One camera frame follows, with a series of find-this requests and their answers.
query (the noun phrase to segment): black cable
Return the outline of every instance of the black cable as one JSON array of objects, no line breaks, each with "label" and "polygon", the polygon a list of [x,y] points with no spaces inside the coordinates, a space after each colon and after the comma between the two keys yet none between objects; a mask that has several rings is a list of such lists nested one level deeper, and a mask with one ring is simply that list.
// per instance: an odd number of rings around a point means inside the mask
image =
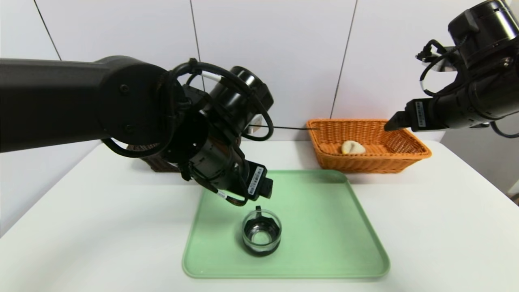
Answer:
[{"label": "black cable", "polygon": [[252,103],[267,123],[268,133],[263,137],[242,134],[243,137],[252,141],[266,141],[270,137],[272,137],[272,135],[274,134],[274,123],[272,122],[272,119],[270,118],[270,115],[267,113],[267,110],[265,109],[263,104],[258,100],[257,97],[253,96],[254,91],[247,85],[247,83],[245,83],[245,81],[241,80],[238,76],[232,74],[231,72],[218,66],[215,66],[213,64],[199,62],[196,65],[194,65],[194,68],[220,75],[221,77],[231,81],[238,88],[239,91],[242,91],[241,93],[245,94],[246,96],[252,96]]},{"label": "black cable", "polygon": [[[260,127],[260,128],[267,128],[268,126],[263,125],[249,125],[249,127]],[[280,127],[280,126],[274,126],[275,129],[288,129],[288,130],[319,130],[319,128],[295,128],[295,127]]]},{"label": "black cable", "polygon": [[[432,62],[429,63],[429,65],[424,69],[424,71],[422,72],[422,74],[420,75],[420,84],[422,84],[422,82],[424,81],[425,79],[425,76],[427,75],[427,73],[429,72],[429,70],[431,70],[434,65],[436,65],[438,62],[440,62],[441,60],[447,58],[448,56],[450,56],[451,54],[453,54],[455,51],[457,51],[464,43],[465,41],[467,41],[467,36],[465,36],[460,42],[458,45],[456,45],[454,48],[452,48],[451,50],[449,50],[448,52],[440,55],[439,57],[437,57],[436,59],[434,59]],[[427,89],[423,89],[424,90],[424,93],[428,96],[432,96],[432,97],[436,97],[436,96],[439,96],[439,94],[437,92],[432,92],[430,90],[427,90]]]},{"label": "black cable", "polygon": [[187,79],[186,84],[191,84],[191,81],[193,81],[193,79],[195,79],[196,76],[198,76],[198,74],[191,74],[191,76]]},{"label": "black cable", "polygon": [[267,110],[263,107],[263,104],[256,97],[253,98],[253,101],[257,101],[256,108],[259,110],[259,113],[263,116],[263,118],[265,119],[265,122],[267,123],[268,133],[263,137],[251,136],[251,135],[245,134],[245,133],[243,133],[241,135],[242,135],[242,137],[245,137],[252,141],[266,141],[270,137],[272,137],[272,135],[274,134],[274,123],[272,122],[272,119],[268,115]]},{"label": "black cable", "polygon": [[440,44],[440,42],[438,42],[438,41],[435,40],[435,39],[430,40],[430,41],[425,45],[423,51],[425,51],[426,48],[428,48],[428,50],[430,51],[430,50],[431,50],[431,45],[436,47],[438,53],[440,53],[440,54],[445,54],[445,53],[447,53],[447,49],[446,49],[442,44]]},{"label": "black cable", "polygon": [[498,134],[502,137],[509,138],[509,139],[519,138],[519,133],[505,134],[505,133],[501,132],[501,130],[497,127],[496,122],[490,122],[490,126],[492,127],[492,130],[494,130],[494,132],[496,132],[496,134]]},{"label": "black cable", "polygon": [[243,195],[244,195],[245,199],[238,200],[238,199],[233,198],[231,196],[227,196],[225,198],[225,200],[228,201],[229,203],[235,205],[235,206],[241,207],[241,206],[245,206],[245,204],[249,200],[249,190],[247,189],[247,185],[245,184],[245,181],[241,177],[238,168],[235,168],[235,174],[238,177],[238,181],[240,182],[240,186],[241,186],[241,191],[243,192]]},{"label": "black cable", "polygon": [[113,152],[116,154],[119,154],[121,156],[130,157],[130,158],[145,158],[148,156],[156,155],[160,152],[162,152],[166,147],[169,145],[169,143],[173,140],[173,135],[175,133],[175,126],[174,126],[174,115],[175,115],[175,88],[178,86],[177,78],[180,76],[189,73],[191,70],[191,65],[189,63],[183,63],[175,67],[173,70],[169,71],[166,75],[166,81],[165,81],[165,99],[163,99],[163,102],[167,105],[165,106],[165,109],[169,109],[165,116],[167,118],[166,120],[166,138],[164,141],[160,142],[159,145],[157,145],[155,148],[145,150],[145,151],[130,151],[127,149],[122,148],[121,146],[117,145],[111,138],[107,139],[101,139],[101,141]]}]

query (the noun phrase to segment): barcode sticker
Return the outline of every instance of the barcode sticker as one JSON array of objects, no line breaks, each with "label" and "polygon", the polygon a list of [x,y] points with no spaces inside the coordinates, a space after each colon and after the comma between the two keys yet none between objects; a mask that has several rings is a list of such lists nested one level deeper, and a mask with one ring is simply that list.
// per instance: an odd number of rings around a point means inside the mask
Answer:
[{"label": "barcode sticker", "polygon": [[226,195],[224,192],[220,191],[220,190],[218,190],[218,192],[217,192],[216,194],[217,194],[218,196],[224,198],[224,199],[227,198],[227,195]]},{"label": "barcode sticker", "polygon": [[251,184],[249,185],[249,195],[254,195],[254,192],[256,192],[256,188],[258,186],[258,183],[260,182],[261,175],[263,174],[264,168],[261,166],[258,166],[256,168],[256,171],[254,172],[254,175],[252,176]]},{"label": "barcode sticker", "polygon": [[421,101],[415,102],[416,107],[416,118],[418,119],[418,127],[425,128],[425,112],[424,112],[424,103]]}]

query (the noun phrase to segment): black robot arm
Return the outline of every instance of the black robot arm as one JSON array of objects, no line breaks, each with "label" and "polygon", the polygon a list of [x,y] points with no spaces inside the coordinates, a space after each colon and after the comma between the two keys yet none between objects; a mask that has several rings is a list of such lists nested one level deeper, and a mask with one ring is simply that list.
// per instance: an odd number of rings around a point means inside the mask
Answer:
[{"label": "black robot arm", "polygon": [[[492,128],[502,133],[496,121],[519,112],[519,24],[502,0],[480,3],[450,22],[455,47],[445,48],[431,40],[416,57],[430,69],[457,71],[455,81],[438,92],[423,88],[431,98],[413,99],[386,124],[391,131]],[[431,52],[437,48],[440,55]]]},{"label": "black robot arm", "polygon": [[[181,85],[184,74],[221,76],[211,93]],[[197,62],[166,71],[133,58],[107,57],[94,63],[0,60],[0,152],[101,139],[127,157],[161,155],[186,180],[244,197],[244,205],[270,197],[265,166],[245,160],[237,145],[252,118],[273,104],[268,87],[242,67],[231,71]],[[129,151],[112,138],[131,145]]]}]

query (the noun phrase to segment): orange wicker basket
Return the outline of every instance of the orange wicker basket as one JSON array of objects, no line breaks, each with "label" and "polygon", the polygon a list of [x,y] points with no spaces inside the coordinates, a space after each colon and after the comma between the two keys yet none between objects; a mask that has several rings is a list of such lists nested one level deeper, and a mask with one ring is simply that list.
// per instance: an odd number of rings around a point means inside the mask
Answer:
[{"label": "orange wicker basket", "polygon": [[[393,174],[424,158],[431,151],[407,129],[384,131],[387,120],[309,120],[307,123],[319,165],[343,172]],[[342,154],[344,141],[366,148],[363,154]]]}]

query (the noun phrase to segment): clear glass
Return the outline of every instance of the clear glass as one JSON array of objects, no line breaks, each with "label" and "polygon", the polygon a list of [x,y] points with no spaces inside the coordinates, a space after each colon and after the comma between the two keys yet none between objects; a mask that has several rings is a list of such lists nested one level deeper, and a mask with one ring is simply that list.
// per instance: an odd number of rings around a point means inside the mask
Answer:
[{"label": "clear glass", "polygon": [[[261,220],[263,223],[268,222],[269,224],[262,224],[262,222],[254,223],[255,219],[263,217],[265,220]],[[281,241],[281,220],[278,216],[269,210],[257,209],[245,216],[243,224],[241,226],[241,234],[243,242],[247,245],[252,252],[256,253],[268,253],[274,250],[279,242]]]}]

